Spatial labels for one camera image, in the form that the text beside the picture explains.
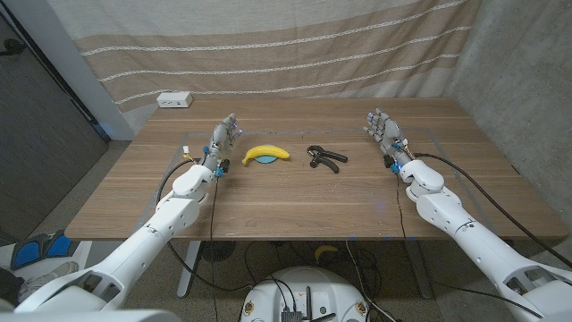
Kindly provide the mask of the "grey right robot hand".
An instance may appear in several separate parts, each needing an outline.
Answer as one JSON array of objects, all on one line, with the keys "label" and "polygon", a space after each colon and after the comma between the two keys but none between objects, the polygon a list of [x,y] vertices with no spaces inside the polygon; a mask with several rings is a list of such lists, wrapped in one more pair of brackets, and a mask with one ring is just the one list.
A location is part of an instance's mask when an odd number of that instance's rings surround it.
[{"label": "grey right robot hand", "polygon": [[408,141],[398,124],[388,114],[376,108],[369,112],[364,131],[379,145],[383,153],[383,162],[387,168],[398,172],[402,166],[415,157],[408,150]]}]

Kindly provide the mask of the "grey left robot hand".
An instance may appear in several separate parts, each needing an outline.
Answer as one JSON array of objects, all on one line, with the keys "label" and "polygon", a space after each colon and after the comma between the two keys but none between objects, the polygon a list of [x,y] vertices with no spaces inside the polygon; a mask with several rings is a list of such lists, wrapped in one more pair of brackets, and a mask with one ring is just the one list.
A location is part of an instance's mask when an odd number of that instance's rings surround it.
[{"label": "grey left robot hand", "polygon": [[209,144],[204,148],[200,164],[213,171],[216,176],[227,173],[234,143],[241,134],[236,114],[229,114],[215,126]]}]

